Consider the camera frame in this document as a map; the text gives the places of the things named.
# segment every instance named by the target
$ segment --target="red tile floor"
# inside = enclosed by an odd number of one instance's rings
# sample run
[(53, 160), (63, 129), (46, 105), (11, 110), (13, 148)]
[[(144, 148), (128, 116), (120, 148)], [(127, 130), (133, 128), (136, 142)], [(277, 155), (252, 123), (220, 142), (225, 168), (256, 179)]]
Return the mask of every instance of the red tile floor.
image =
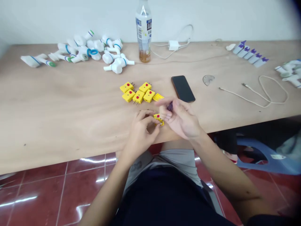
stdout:
[[(151, 152), (158, 154), (159, 145)], [(200, 178), (216, 193), (224, 216), (241, 221), (233, 207), (195, 156)], [(76, 225), (116, 163), (115, 153), (17, 172), (0, 181), (0, 225)], [(292, 215), (301, 198), (301, 175), (290, 176), (243, 169), (270, 205)]]

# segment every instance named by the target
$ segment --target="dark pants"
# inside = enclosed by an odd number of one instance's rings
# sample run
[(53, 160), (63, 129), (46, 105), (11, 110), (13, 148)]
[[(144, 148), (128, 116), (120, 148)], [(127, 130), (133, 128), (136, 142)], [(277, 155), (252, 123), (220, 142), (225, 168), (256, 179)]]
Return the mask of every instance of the dark pants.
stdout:
[(301, 123), (285, 118), (223, 130), (215, 134), (215, 139), (218, 147), (230, 154), (238, 152), (237, 133), (243, 134), (244, 137), (254, 138), (272, 150), (276, 150), (286, 140), (297, 134), (300, 128)]

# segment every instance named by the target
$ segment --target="hand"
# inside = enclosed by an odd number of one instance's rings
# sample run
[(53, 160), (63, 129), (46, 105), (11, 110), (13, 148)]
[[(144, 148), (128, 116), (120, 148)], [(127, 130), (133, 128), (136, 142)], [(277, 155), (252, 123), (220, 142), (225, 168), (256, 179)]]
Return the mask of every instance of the hand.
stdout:
[(151, 110), (142, 110), (137, 113), (132, 123), (127, 144), (120, 154), (120, 158), (127, 159), (130, 164), (133, 164), (153, 144), (160, 132), (160, 125), (157, 125), (151, 134), (146, 128), (151, 123), (159, 124), (159, 121), (153, 117), (154, 114), (155, 112)]
[[(173, 111), (167, 110), (169, 103), (173, 104)], [(178, 98), (167, 97), (155, 103), (159, 107), (160, 117), (170, 128), (186, 140), (198, 138), (204, 131), (189, 103)]]

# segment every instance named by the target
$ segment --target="charging cable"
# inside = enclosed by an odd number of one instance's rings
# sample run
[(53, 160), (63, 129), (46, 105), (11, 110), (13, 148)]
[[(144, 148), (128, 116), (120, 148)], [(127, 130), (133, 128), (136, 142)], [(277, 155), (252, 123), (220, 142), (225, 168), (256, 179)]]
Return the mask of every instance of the charging cable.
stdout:
[[(271, 79), (271, 80), (274, 80), (274, 81), (275, 81), (275, 82), (276, 82), (276, 83), (277, 83), (277, 84), (285, 91), (287, 97), (286, 97), (286, 99), (285, 99), (284, 102), (272, 102), (271, 97), (268, 95), (267, 91), (265, 90), (264, 86), (263, 86), (262, 83), (261, 83), (261, 80), (260, 80), (260, 79), (261, 79), (262, 77), (265, 77), (265, 78), (269, 78), (269, 79)], [(288, 98), (289, 98), (288, 92), (287, 92), (287, 91), (285, 90), (285, 88), (283, 88), (283, 86), (280, 85), (280, 83), (277, 82), (275, 79), (262, 75), (262, 76), (260, 76), (260, 77), (258, 78), (258, 80), (259, 80), (259, 84), (261, 85), (261, 87), (262, 87), (264, 93), (267, 95), (268, 99), (265, 98), (265, 97), (263, 97), (263, 96), (262, 96), (261, 94), (259, 94), (258, 92), (254, 91), (254, 90), (253, 90), (250, 86), (248, 86), (247, 84), (242, 83), (242, 85), (245, 86), (245, 87), (247, 87), (248, 89), (252, 90), (254, 93), (256, 93), (257, 95), (259, 95), (260, 97), (262, 97), (263, 99), (265, 99), (267, 102), (269, 102), (267, 106), (259, 105), (259, 104), (255, 103), (255, 102), (251, 101), (251, 100), (248, 100), (248, 99), (246, 99), (246, 98), (244, 98), (244, 97), (242, 97), (242, 96), (240, 96), (240, 95), (238, 95), (238, 94), (236, 94), (236, 93), (233, 93), (233, 92), (231, 92), (231, 91), (228, 91), (228, 90), (226, 90), (226, 89), (223, 89), (223, 88), (220, 88), (220, 87), (219, 87), (219, 89), (220, 89), (220, 90), (224, 90), (224, 91), (226, 91), (226, 92), (228, 92), (228, 93), (232, 93), (232, 94), (234, 94), (234, 95), (236, 95), (236, 96), (238, 96), (238, 97), (240, 97), (240, 98), (242, 98), (242, 99), (244, 99), (244, 100), (246, 100), (246, 101), (248, 101), (248, 102), (251, 102), (252, 104), (255, 104), (255, 105), (259, 106), (259, 107), (262, 107), (262, 108), (266, 108), (266, 107), (270, 106), (270, 104), (284, 104), (284, 103), (288, 100)]]
[(173, 54), (174, 52), (178, 51), (179, 49), (182, 49), (182, 48), (187, 47), (188, 44), (190, 43), (190, 40), (191, 40), (192, 36), (193, 36), (194, 28), (193, 28), (193, 25), (192, 25), (192, 24), (188, 24), (188, 25), (186, 25), (185, 27), (182, 28), (182, 30), (180, 31), (179, 35), (183, 32), (183, 30), (184, 30), (186, 27), (191, 27), (191, 33), (190, 33), (190, 36), (189, 36), (189, 38), (188, 38), (188, 40), (187, 40), (187, 43), (186, 43), (185, 45), (180, 45), (180, 44), (178, 43), (178, 41), (175, 41), (175, 40), (170, 40), (170, 41), (168, 42), (168, 44), (164, 44), (164, 45), (153, 44), (153, 45), (158, 46), (158, 47), (169, 46), (169, 49), (170, 49), (170, 50), (173, 50), (173, 51), (172, 51), (167, 57), (160, 56), (160, 55), (158, 55), (157, 53), (155, 53), (152, 49), (150, 49), (151, 52), (152, 52), (153, 54), (155, 54), (156, 56), (162, 58), (162, 59), (167, 59), (167, 58), (170, 57), (171, 54)]

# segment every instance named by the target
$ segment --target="brown liquid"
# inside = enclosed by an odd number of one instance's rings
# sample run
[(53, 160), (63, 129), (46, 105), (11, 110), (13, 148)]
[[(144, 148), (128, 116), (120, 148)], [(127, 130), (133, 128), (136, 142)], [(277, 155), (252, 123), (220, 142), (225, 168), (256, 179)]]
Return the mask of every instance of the brown liquid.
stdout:
[(146, 52), (143, 50), (139, 51), (139, 59), (141, 62), (148, 63), (151, 59), (150, 57), (151, 57), (151, 53), (146, 54)]

